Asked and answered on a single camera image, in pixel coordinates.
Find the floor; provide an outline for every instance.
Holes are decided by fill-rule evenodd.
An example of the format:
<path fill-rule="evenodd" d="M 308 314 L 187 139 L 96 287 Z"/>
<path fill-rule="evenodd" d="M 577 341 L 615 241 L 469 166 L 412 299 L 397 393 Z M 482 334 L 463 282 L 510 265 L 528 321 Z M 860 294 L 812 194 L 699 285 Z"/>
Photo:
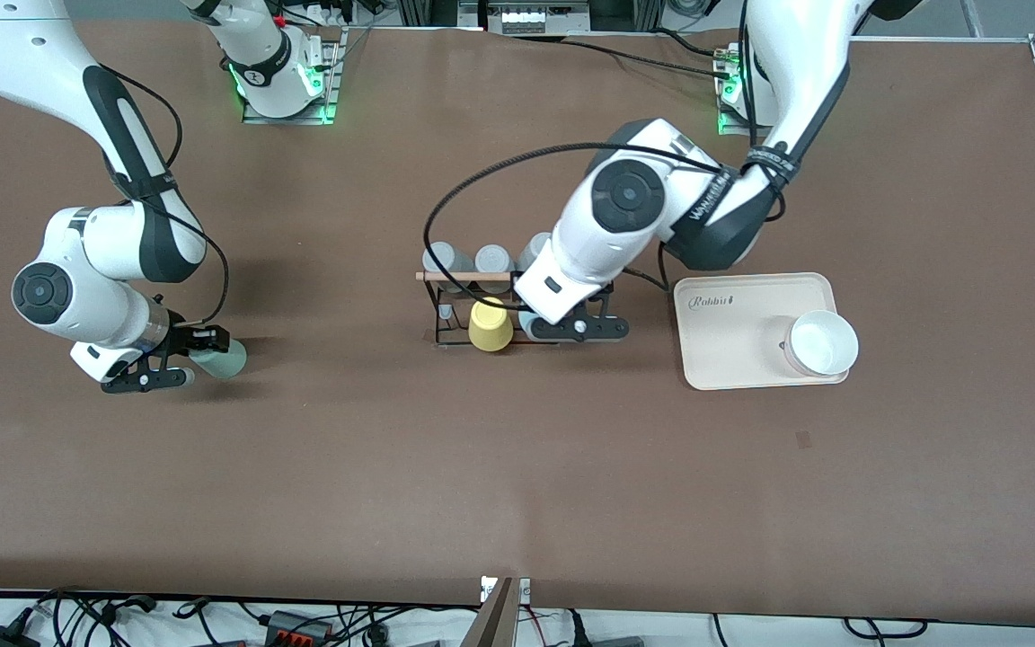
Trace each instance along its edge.
<path fill-rule="evenodd" d="M 141 20 L 187 20 L 184 8 L 177 0 L 66 0 L 75 18 L 141 18 Z M 874 20 L 862 33 L 878 36 L 937 36 L 967 37 L 970 26 L 966 22 L 965 7 L 977 9 L 978 21 L 974 29 L 985 37 L 1015 37 L 1035 30 L 1035 0 L 928 0 L 911 16 L 894 24 Z M 713 16 L 690 24 L 689 18 L 666 12 L 663 24 L 671 28 L 703 30 L 735 26 L 739 17 L 740 0 L 724 0 Z M 173 610 L 177 605 L 169 605 Z M 0 623 L 7 623 L 17 614 L 20 602 L 0 601 Z M 131 638 L 139 637 L 145 644 L 208 644 L 197 623 L 170 622 L 165 613 L 161 623 L 149 619 L 132 622 Z M 587 613 L 590 618 L 591 638 L 604 639 L 623 636 L 644 636 L 650 647 L 716 646 L 719 641 L 711 634 L 711 619 L 693 614 L 628 614 Z M 465 635 L 472 616 L 454 614 L 451 617 L 410 619 L 404 617 L 391 623 L 391 643 L 406 646 L 423 640 L 442 639 L 457 642 Z M 49 623 L 36 636 L 51 636 Z M 223 640 L 258 639 L 259 627 L 235 613 L 233 608 L 212 610 L 210 625 Z M 523 623 L 519 644 L 533 647 L 538 644 L 531 623 Z M 867 644 L 850 636 L 836 619 L 826 618 L 769 618 L 759 616 L 724 616 L 724 634 L 730 644 Z M 546 643 L 553 644 L 572 639 L 568 616 L 558 615 L 542 619 Z M 921 644 L 1035 644 L 1035 630 L 1007 629 L 1007 627 L 977 627 L 937 625 L 920 639 L 905 642 L 920 647 Z"/>
<path fill-rule="evenodd" d="M 23 607 L 28 605 L 24 599 L 0 598 L 0 626 L 7 625 Z M 40 607 L 47 611 L 50 602 Z M 156 644 L 159 647 L 185 647 L 189 644 L 210 646 L 214 640 L 202 630 L 197 617 L 177 619 L 172 616 L 180 607 L 180 602 L 157 602 L 155 610 L 149 615 L 138 610 L 123 610 L 119 613 L 119 622 L 115 629 L 132 646 Z M 295 613 L 302 618 L 316 618 L 336 614 L 333 606 L 310 605 L 274 605 L 273 602 L 250 602 L 247 605 L 252 614 L 272 614 L 275 610 Z M 349 614 L 352 608 L 343 607 L 342 611 Z M 574 643 L 574 624 L 570 614 L 564 610 L 534 610 L 539 616 L 535 627 L 527 618 L 525 611 L 519 614 L 518 634 L 514 636 L 514 647 L 566 647 Z M 69 643 L 72 626 L 72 608 L 69 601 L 61 605 L 60 626 L 65 642 Z M 863 640 L 851 635 L 842 626 L 838 618 L 785 618 L 771 616 L 718 616 L 721 623 L 721 635 L 724 642 L 718 638 L 713 625 L 713 617 L 706 614 L 641 614 L 628 611 L 579 611 L 586 634 L 595 647 L 601 647 L 602 640 L 641 638 L 644 647 L 753 647 L 760 644 L 792 644 L 794 647 L 874 647 L 875 640 Z M 50 615 L 36 613 L 26 626 L 26 636 L 36 639 L 40 644 L 56 644 Z M 266 630 L 250 619 L 242 608 L 233 602 L 212 602 L 204 610 L 204 617 L 209 626 L 209 636 L 216 643 L 226 647 L 260 646 L 265 644 Z M 345 647 L 360 647 L 360 639 L 364 621 L 361 615 L 354 623 L 352 631 L 354 639 Z M 334 636 L 344 635 L 344 626 L 336 619 L 333 622 Z M 469 625 L 473 622 L 473 614 L 468 610 L 426 611 L 415 610 L 398 617 L 389 619 L 385 626 L 389 630 L 390 647 L 433 647 L 440 642 L 440 647 L 453 647 L 465 638 Z M 870 631 L 863 621 L 851 621 L 854 629 Z M 920 625 L 912 622 L 879 622 L 878 627 L 883 634 L 908 634 Z M 78 634 L 83 637 L 87 627 Z M 95 631 L 91 644 L 102 646 L 109 644 L 110 638 L 103 638 L 103 630 Z M 912 639 L 889 640 L 886 644 L 904 644 L 905 647 L 1035 647 L 1035 627 L 1007 627 L 990 625 L 962 625 L 960 623 L 931 623 L 921 636 Z"/>

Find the cable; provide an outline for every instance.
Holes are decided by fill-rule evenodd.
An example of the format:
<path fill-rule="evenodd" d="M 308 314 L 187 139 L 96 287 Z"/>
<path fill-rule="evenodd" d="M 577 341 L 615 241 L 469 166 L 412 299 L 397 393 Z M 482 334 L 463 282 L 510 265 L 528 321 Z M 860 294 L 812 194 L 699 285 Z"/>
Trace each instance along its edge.
<path fill-rule="evenodd" d="M 886 642 L 886 639 L 909 640 L 910 638 L 916 638 L 917 636 L 921 636 L 922 634 L 924 634 L 925 630 L 928 630 L 929 628 L 928 621 L 920 621 L 920 619 L 915 619 L 915 621 L 912 622 L 920 623 L 921 626 L 916 627 L 916 629 L 914 630 L 905 631 L 905 634 L 883 634 L 883 631 L 879 629 L 878 625 L 876 625 L 876 622 L 874 622 L 874 619 L 871 618 L 857 618 L 857 619 L 861 619 L 863 622 L 867 623 L 869 625 L 869 628 L 874 630 L 874 634 L 862 634 L 862 631 L 856 630 L 854 624 L 851 622 L 854 621 L 854 618 L 841 618 L 840 623 L 842 623 L 842 625 L 846 626 L 846 630 L 849 631 L 849 634 L 852 634 L 861 640 L 876 640 L 876 642 L 878 643 L 878 647 L 884 647 L 884 642 Z"/>
<path fill-rule="evenodd" d="M 262 622 L 262 616 L 256 614 L 254 611 L 250 611 L 249 607 L 246 607 L 245 602 L 238 602 L 237 605 L 239 610 L 245 611 L 247 616 L 255 618 L 255 620 L 258 621 L 259 623 Z"/>
<path fill-rule="evenodd" d="M 653 286 L 662 292 L 669 292 L 670 288 L 666 286 L 664 283 L 658 282 L 657 278 L 652 277 L 652 275 L 644 273 L 641 269 L 633 269 L 632 267 L 625 267 L 622 269 L 625 274 L 635 275 L 638 278 L 643 278 L 645 282 L 653 283 Z"/>
<path fill-rule="evenodd" d="M 166 159 L 166 167 L 170 168 L 170 166 L 174 164 L 174 160 L 178 159 L 178 151 L 181 150 L 181 117 L 178 116 L 178 111 L 174 110 L 173 106 L 170 106 L 170 101 L 167 101 L 165 97 L 161 97 L 160 94 L 149 89 L 146 85 L 142 85 L 140 82 L 135 81 L 135 79 L 128 78 L 126 75 L 112 68 L 110 65 L 102 65 L 101 63 L 98 63 L 98 65 L 101 66 L 102 69 L 114 75 L 114 77 L 122 79 L 122 81 L 125 81 L 128 85 L 132 85 L 137 87 L 137 89 L 151 95 L 151 97 L 156 98 L 157 101 L 166 107 L 166 110 L 170 111 L 170 116 L 174 118 L 174 148 L 170 151 L 170 156 Z"/>
<path fill-rule="evenodd" d="M 854 27 L 854 36 L 857 36 L 862 29 L 865 29 L 865 24 L 869 22 L 869 18 L 871 16 L 874 16 L 874 13 L 865 11 L 865 16 L 862 16 L 861 20 L 857 21 L 857 26 Z"/>
<path fill-rule="evenodd" d="M 442 209 L 446 208 L 446 205 L 449 204 L 449 201 L 454 200 L 454 198 L 457 197 L 457 195 L 465 192 L 466 188 L 469 188 L 473 183 L 475 183 L 475 181 L 484 179 L 484 177 L 487 177 L 490 175 L 494 175 L 494 173 L 500 172 L 501 169 L 509 168 L 510 166 L 516 164 L 522 164 L 524 160 L 541 158 L 541 156 L 552 155 L 555 153 L 564 153 L 569 151 L 586 151 L 586 150 L 635 151 L 639 153 L 649 153 L 650 155 L 658 155 L 662 156 L 662 158 L 678 160 L 678 163 L 689 165 L 697 169 L 701 169 L 701 171 L 703 172 L 712 174 L 717 174 L 721 172 L 721 169 L 713 165 L 702 163 L 702 160 L 686 158 L 686 156 L 678 155 L 678 153 L 674 153 L 671 151 L 662 151 L 660 150 L 660 148 L 649 148 L 647 146 L 637 146 L 633 144 L 611 144 L 609 142 L 583 142 L 579 144 L 558 144 L 557 146 L 537 148 L 537 150 L 525 152 L 522 153 L 521 155 L 512 156 L 512 158 L 509 159 L 500 160 L 500 163 L 481 169 L 481 171 L 478 171 L 477 173 L 467 177 L 467 179 L 462 180 L 460 184 L 456 185 L 456 187 L 449 189 L 449 193 L 447 193 L 445 196 L 442 197 L 442 200 L 439 201 L 439 204 L 434 206 L 434 210 L 432 210 L 431 215 L 428 215 L 425 218 L 425 226 L 422 228 L 422 242 L 425 244 L 426 254 L 431 256 L 431 259 L 432 261 L 434 261 L 434 265 L 437 266 L 437 269 L 439 269 L 439 271 L 442 271 L 442 274 L 447 280 L 449 280 L 449 283 L 454 284 L 454 286 L 465 291 L 466 294 L 471 296 L 473 300 L 476 300 L 476 302 L 478 303 L 484 303 L 490 307 L 500 307 L 501 310 L 530 312 L 530 308 L 528 306 L 514 306 L 514 305 L 506 305 L 505 303 L 489 302 L 484 298 L 475 295 L 471 290 L 468 289 L 468 287 L 466 287 L 464 283 L 457 282 L 457 280 L 454 278 L 451 273 L 449 273 L 449 269 L 447 269 L 445 265 L 442 265 L 442 262 L 439 261 L 437 255 L 434 254 L 434 245 L 431 242 L 431 229 L 434 227 L 434 222 L 437 220 L 437 216 L 439 216 L 439 214 L 442 213 Z"/>
<path fill-rule="evenodd" d="M 349 643 L 350 640 L 352 640 L 355 636 L 361 636 L 371 626 L 374 626 L 375 623 L 385 623 L 386 621 L 389 621 L 389 619 L 391 619 L 391 618 L 398 617 L 400 615 L 410 613 L 410 611 L 418 611 L 418 610 L 434 611 L 434 613 L 439 613 L 440 611 L 455 611 L 455 610 L 456 611 L 461 611 L 461 610 L 464 610 L 464 608 L 461 608 L 461 607 L 448 608 L 448 607 L 378 607 L 378 606 L 371 606 L 371 607 L 366 607 L 365 608 L 366 613 L 369 613 L 369 614 L 382 614 L 382 613 L 385 613 L 385 614 L 389 614 L 389 615 L 386 615 L 385 617 L 382 617 L 382 618 L 375 619 L 375 621 L 366 623 L 365 626 L 358 627 L 358 629 L 356 629 L 357 623 L 361 623 L 362 619 L 363 619 L 363 618 L 360 617 L 360 618 L 357 619 L 357 621 L 353 621 L 353 616 L 358 611 L 358 607 L 356 607 L 356 608 L 354 608 L 353 611 L 351 611 L 351 614 L 350 614 L 350 620 L 352 622 L 346 623 L 345 625 L 343 625 L 343 627 L 342 627 L 342 629 L 339 631 L 336 631 L 336 634 L 334 634 L 333 636 L 329 637 L 329 639 L 327 640 L 327 644 Z M 476 610 L 467 610 L 467 611 L 473 611 L 473 613 L 477 613 Z M 303 627 L 305 625 L 309 625 L 309 623 L 324 621 L 324 619 L 329 619 L 329 618 L 341 618 L 342 615 L 344 615 L 344 614 L 336 613 L 336 614 L 328 614 L 328 615 L 324 615 L 324 616 L 317 616 L 317 617 L 304 619 L 304 621 L 302 621 L 300 623 L 297 623 L 295 626 L 292 627 L 292 629 L 288 630 L 288 634 L 298 634 L 298 630 L 301 629 L 301 627 Z M 279 644 L 283 644 L 283 643 L 280 643 L 278 639 L 275 639 L 274 642 L 266 644 L 266 647 L 278 647 Z"/>
<path fill-rule="evenodd" d="M 94 599 L 94 601 L 87 602 L 84 601 L 83 598 L 78 597 L 78 595 L 60 592 L 58 593 L 58 597 L 55 598 L 54 601 L 55 610 L 58 609 L 58 602 L 61 601 L 62 596 L 65 596 L 66 598 L 71 599 L 71 601 L 76 602 L 79 609 L 83 611 L 83 614 L 90 616 L 90 618 L 93 619 L 94 621 L 90 629 L 86 631 L 86 640 L 84 643 L 84 647 L 90 647 L 91 636 L 94 635 L 94 630 L 96 630 L 99 626 L 101 626 L 102 629 L 106 630 L 106 634 L 110 636 L 111 647 L 115 647 L 116 644 L 122 644 L 123 647 L 130 647 L 130 643 L 128 643 L 126 639 L 123 638 L 122 635 L 120 635 L 119 631 L 114 628 L 114 626 L 112 626 L 114 623 L 114 619 L 106 619 L 105 608 L 103 608 L 103 615 L 100 615 L 97 611 L 94 610 L 94 605 L 95 602 L 98 602 L 98 599 Z M 102 599 L 101 602 L 103 602 L 105 605 L 110 605 L 111 601 L 110 599 Z"/>
<path fill-rule="evenodd" d="M 661 283 L 664 283 L 666 291 L 672 292 L 673 284 L 664 270 L 664 242 L 661 241 L 657 241 L 657 273 L 661 276 Z"/>
<path fill-rule="evenodd" d="M 282 17 L 282 16 L 295 17 L 295 18 L 298 18 L 298 20 L 302 20 L 302 21 L 308 22 L 308 24 L 310 24 L 310 25 L 321 26 L 321 25 L 319 25 L 319 22 L 316 21 L 316 20 L 314 20 L 314 18 L 312 18 L 312 17 L 304 16 L 303 13 L 299 13 L 298 11 L 291 11 L 287 7 L 287 5 L 285 5 L 283 3 L 283 0 L 266 0 L 266 4 L 273 4 L 274 8 L 276 10 L 278 10 L 278 13 L 276 13 L 276 14 L 279 16 L 279 17 Z"/>
<path fill-rule="evenodd" d="M 586 623 L 583 622 L 583 615 L 578 610 L 566 610 L 574 618 L 574 647 L 593 647 L 586 635 Z"/>
<path fill-rule="evenodd" d="M 627 54 L 625 52 L 619 52 L 617 50 L 610 50 L 609 48 L 602 48 L 600 45 L 592 45 L 592 42 L 581 42 L 579 40 L 562 40 L 562 45 L 572 45 L 574 48 L 584 48 L 587 50 L 593 50 L 603 54 L 610 54 L 612 57 L 628 58 L 629 61 L 637 61 L 641 63 L 648 63 L 648 65 L 657 65 L 661 68 L 670 68 L 678 71 L 687 71 L 690 73 L 701 73 L 704 77 L 712 77 L 714 79 L 729 79 L 730 75 L 723 71 L 714 71 L 703 68 L 691 68 L 689 65 L 681 65 L 678 63 L 671 63 L 667 61 L 657 61 L 655 58 L 639 57 L 637 54 Z"/>
<path fill-rule="evenodd" d="M 214 647 L 223 647 L 221 643 L 218 643 L 218 639 L 214 638 L 213 634 L 210 634 L 210 625 L 209 625 L 209 623 L 206 623 L 206 614 L 204 613 L 204 611 L 202 611 L 202 610 L 204 610 L 204 607 L 205 607 L 205 605 L 202 605 L 201 607 L 198 607 L 198 610 L 197 610 L 198 611 L 198 622 L 201 623 L 201 625 L 202 625 L 202 634 L 206 635 L 206 639 L 209 639 L 210 644 L 213 644 Z"/>
<path fill-rule="evenodd" d="M 658 26 L 658 28 L 650 29 L 650 33 L 663 33 L 666 34 L 666 36 L 673 37 L 674 40 L 677 40 L 678 45 L 681 45 L 682 48 L 685 48 L 685 50 L 689 50 L 694 54 L 701 54 L 703 55 L 703 57 L 710 57 L 710 58 L 716 57 L 716 54 L 713 52 L 713 50 L 704 50 L 702 48 L 698 48 L 697 45 L 693 45 L 689 40 L 685 40 L 684 37 L 681 37 L 681 34 L 677 33 L 673 29 L 666 29 L 663 26 Z"/>
<path fill-rule="evenodd" d="M 156 91 L 149 89 L 149 87 L 147 87 L 146 85 L 142 85 L 139 81 L 136 81 L 136 79 L 128 78 L 126 75 L 120 72 L 119 70 L 111 68 L 111 66 L 107 65 L 101 65 L 101 66 L 102 69 L 107 70 L 108 72 L 111 72 L 112 75 L 114 75 L 114 77 L 122 79 L 122 81 L 125 81 L 126 83 L 128 83 L 128 85 L 139 87 L 139 89 L 142 90 L 143 92 L 146 92 L 147 94 L 151 95 L 151 97 L 158 99 L 159 102 L 162 106 L 165 106 L 168 109 L 168 111 L 170 111 L 170 116 L 173 116 L 174 126 L 175 126 L 174 148 L 172 151 L 170 151 L 170 156 L 168 156 L 166 160 L 167 168 L 170 168 L 170 166 L 174 164 L 174 160 L 178 158 L 178 152 L 181 150 L 181 135 L 183 135 L 183 128 L 181 128 L 181 117 L 180 115 L 178 115 L 178 111 L 174 110 L 174 107 L 170 106 L 170 101 L 167 101 L 165 97 L 161 97 L 160 94 L 158 94 Z M 123 194 L 123 197 L 126 198 L 127 202 L 132 201 L 132 198 L 130 196 L 126 196 L 126 194 Z M 230 263 L 227 262 L 226 255 L 221 253 L 221 247 L 217 245 L 217 242 L 214 242 L 213 238 L 210 238 L 209 236 L 206 235 L 205 232 L 202 232 L 201 229 L 198 229 L 197 227 L 188 224 L 188 222 L 184 222 L 180 217 L 174 215 L 173 213 L 169 213 L 166 209 L 157 208 L 157 206 L 149 204 L 149 202 L 147 201 L 139 201 L 139 202 L 141 202 L 141 205 L 143 205 L 144 208 L 149 208 L 152 210 L 152 212 L 159 214 L 161 216 L 166 216 L 169 220 L 177 222 L 178 225 L 185 227 L 185 229 L 189 229 L 190 232 L 194 232 L 200 238 L 202 238 L 202 240 L 205 241 L 206 244 L 208 244 L 210 247 L 212 247 L 214 253 L 218 255 L 218 259 L 219 261 L 221 261 L 221 295 L 218 297 L 217 305 L 214 306 L 214 311 L 210 312 L 210 315 L 205 316 L 205 318 L 199 321 L 187 321 L 187 323 L 180 323 L 178 324 L 178 326 L 201 326 L 202 324 L 209 323 L 210 320 L 213 320 L 214 317 L 217 317 L 218 313 L 221 312 L 221 306 L 226 305 L 227 294 L 229 294 L 230 292 Z"/>
<path fill-rule="evenodd" d="M 748 124 L 748 147 L 752 148 L 757 146 L 757 99 L 752 95 L 752 69 L 750 65 L 751 53 L 750 53 L 750 41 L 748 41 L 748 28 L 745 25 L 746 17 L 748 16 L 748 0 L 742 0 L 740 4 L 740 22 L 737 25 L 737 66 L 740 70 L 740 95 L 745 102 L 745 121 Z M 765 222 L 776 222 L 779 220 L 780 216 L 786 213 L 786 197 L 780 193 L 780 187 L 777 187 L 777 183 L 773 180 L 773 176 L 769 173 L 768 165 L 760 163 L 760 160 L 755 160 L 755 163 L 761 169 L 761 173 L 765 175 L 765 179 L 768 180 L 769 188 L 773 190 L 773 195 L 776 196 L 777 213 L 773 215 L 766 216 Z"/>
<path fill-rule="evenodd" d="M 721 618 L 718 615 L 713 614 L 713 628 L 718 633 L 718 643 L 721 647 L 730 647 L 730 644 L 726 642 L 726 635 L 721 631 Z"/>
<path fill-rule="evenodd" d="M 89 605 L 90 605 L 90 607 L 93 610 L 94 602 L 89 602 Z M 70 625 L 70 636 L 69 636 L 68 639 L 66 639 L 66 644 L 75 644 L 75 636 L 77 636 L 79 634 L 79 626 L 82 626 L 82 623 L 83 623 L 84 619 L 86 619 L 86 611 L 83 611 L 81 608 L 79 608 L 79 610 L 75 610 L 75 613 L 78 614 L 79 617 L 78 617 L 78 619 L 76 619 L 75 615 L 70 614 L 70 619 L 71 619 L 71 621 L 73 621 L 73 624 Z M 58 628 L 58 623 L 55 623 L 55 625 L 54 625 L 54 631 L 55 631 L 55 637 L 57 637 L 57 638 L 61 638 L 62 637 L 61 630 Z"/>
<path fill-rule="evenodd" d="M 185 222 L 183 218 L 168 212 L 168 210 L 164 208 L 159 208 L 159 206 L 151 204 L 151 202 L 139 201 L 139 203 L 143 205 L 144 208 L 151 209 L 152 212 L 159 214 L 161 217 L 166 217 L 172 222 L 177 222 L 178 225 L 190 230 L 190 232 L 197 234 L 197 236 L 203 241 L 206 241 L 206 244 L 214 251 L 214 254 L 218 255 L 218 261 L 221 262 L 221 294 L 218 295 L 217 305 L 215 305 L 214 310 L 210 311 L 209 315 L 206 315 L 204 318 L 199 319 L 198 321 L 184 321 L 184 323 L 178 323 L 175 328 L 202 326 L 203 324 L 208 324 L 209 321 L 212 321 L 214 317 L 217 317 L 218 313 L 221 312 L 221 306 L 225 306 L 227 302 L 227 294 L 230 292 L 230 262 L 227 261 L 227 255 L 223 253 L 221 247 L 218 246 L 217 242 L 214 242 L 214 238 L 210 238 L 205 232 L 198 229 L 198 227 L 188 224 L 188 222 Z"/>
<path fill-rule="evenodd" d="M 320 69 L 320 71 L 325 71 L 325 70 L 328 70 L 328 69 L 331 69 L 331 68 L 336 68 L 336 66 L 341 65 L 342 62 L 346 60 L 346 57 L 349 57 L 350 53 L 353 52 L 354 50 L 356 50 L 357 47 L 359 45 L 361 45 L 362 40 L 365 40 L 366 36 L 369 36 L 371 31 L 374 30 L 374 24 L 376 24 L 378 21 L 381 21 L 382 18 L 386 18 L 386 17 L 389 17 L 389 16 L 390 16 L 390 11 L 382 11 L 381 13 L 378 13 L 378 16 L 374 16 L 374 13 L 371 13 L 371 20 L 365 22 L 365 27 L 364 28 L 358 28 L 358 29 L 362 29 L 362 32 L 360 34 L 358 34 L 357 39 L 354 40 L 354 45 L 347 45 L 345 53 L 343 53 L 342 57 L 338 58 L 336 62 L 332 63 L 332 65 L 325 65 L 325 64 L 324 65 L 318 65 L 318 66 L 320 66 L 320 68 L 322 68 L 322 69 Z"/>
<path fill-rule="evenodd" d="M 534 629 L 537 630 L 537 637 L 541 639 L 541 647 L 550 647 L 550 643 L 545 642 L 545 634 L 541 630 L 541 623 L 537 622 L 537 615 L 534 614 L 534 608 L 526 605 L 526 613 L 529 614 L 529 619 L 534 621 Z"/>

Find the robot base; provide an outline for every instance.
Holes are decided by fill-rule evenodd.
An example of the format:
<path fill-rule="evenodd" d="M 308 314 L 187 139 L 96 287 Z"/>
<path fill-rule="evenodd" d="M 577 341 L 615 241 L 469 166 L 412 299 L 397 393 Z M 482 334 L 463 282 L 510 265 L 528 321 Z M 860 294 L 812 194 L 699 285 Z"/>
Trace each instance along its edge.
<path fill-rule="evenodd" d="M 730 43 L 730 49 L 714 50 L 713 70 L 731 73 L 729 79 L 714 79 L 716 95 L 718 95 L 718 135 L 743 135 L 748 137 L 748 118 L 745 116 L 745 106 L 742 99 L 742 79 L 737 62 L 740 59 L 739 46 Z M 757 99 L 759 115 L 776 115 L 776 98 L 773 88 L 761 77 L 752 82 L 752 93 Z M 769 126 L 757 126 L 757 135 L 765 137 Z"/>
<path fill-rule="evenodd" d="M 312 65 L 323 65 L 320 72 L 305 73 L 305 82 L 321 87 L 322 93 L 314 98 L 301 112 L 283 119 L 267 118 L 252 108 L 245 99 L 242 101 L 242 123 L 289 124 L 289 126 L 328 126 L 333 123 L 337 114 L 337 90 L 342 86 L 342 70 L 345 61 L 339 62 L 346 54 L 346 42 L 349 40 L 350 29 L 342 29 L 337 40 L 322 40 L 320 36 L 308 37 L 310 45 Z"/>

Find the brown tabletop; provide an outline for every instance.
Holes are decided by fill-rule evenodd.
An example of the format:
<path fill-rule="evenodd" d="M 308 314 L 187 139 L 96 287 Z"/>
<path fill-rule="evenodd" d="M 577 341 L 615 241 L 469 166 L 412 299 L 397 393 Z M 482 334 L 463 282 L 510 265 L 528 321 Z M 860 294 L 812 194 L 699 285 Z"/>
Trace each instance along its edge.
<path fill-rule="evenodd" d="M 0 586 L 473 602 L 478 577 L 512 574 L 548 607 L 1035 623 L 1027 46 L 854 46 L 788 216 L 734 273 L 826 275 L 859 363 L 841 385 L 702 392 L 649 284 L 617 282 L 623 344 L 490 356 L 426 341 L 414 271 L 432 205 L 514 153 L 664 116 L 739 163 L 707 79 L 378 31 L 336 124 L 242 126 L 201 25 L 81 31 L 183 116 L 175 172 L 230 257 L 219 323 L 250 358 L 225 384 L 105 396 L 11 311 L 46 218 L 115 193 L 84 135 L 0 98 Z M 436 237 L 516 254 L 587 164 L 492 177 Z M 211 255 L 144 288 L 193 317 L 219 278 Z"/>

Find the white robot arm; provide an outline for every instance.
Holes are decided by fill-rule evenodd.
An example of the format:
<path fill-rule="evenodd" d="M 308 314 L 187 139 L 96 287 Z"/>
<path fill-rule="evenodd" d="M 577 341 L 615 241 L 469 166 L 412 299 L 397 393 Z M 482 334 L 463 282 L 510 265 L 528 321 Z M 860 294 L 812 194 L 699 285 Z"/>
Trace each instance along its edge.
<path fill-rule="evenodd" d="M 0 1 L 0 94 L 90 135 L 129 201 L 54 214 L 37 258 L 18 271 L 18 313 L 73 341 L 71 357 L 103 390 L 147 353 L 225 352 L 225 330 L 218 336 L 217 327 L 176 328 L 181 316 L 126 283 L 183 282 L 205 257 L 206 242 L 130 93 L 87 52 L 60 0 Z M 158 385 L 184 384 L 180 372 L 155 378 Z"/>
<path fill-rule="evenodd" d="M 320 37 L 295 25 L 278 28 L 264 0 L 181 0 L 194 20 L 210 28 L 242 97 L 264 118 L 301 112 L 324 93 L 317 68 Z"/>
<path fill-rule="evenodd" d="M 620 274 L 656 236 L 689 269 L 728 269 L 757 239 L 776 196 L 833 111 L 849 78 L 849 40 L 868 0 L 751 0 L 747 28 L 758 70 L 780 114 L 742 172 L 719 175 L 632 151 L 602 151 L 574 190 L 550 243 L 514 285 L 557 324 Z M 715 164 L 663 119 L 625 124 L 610 140 Z"/>

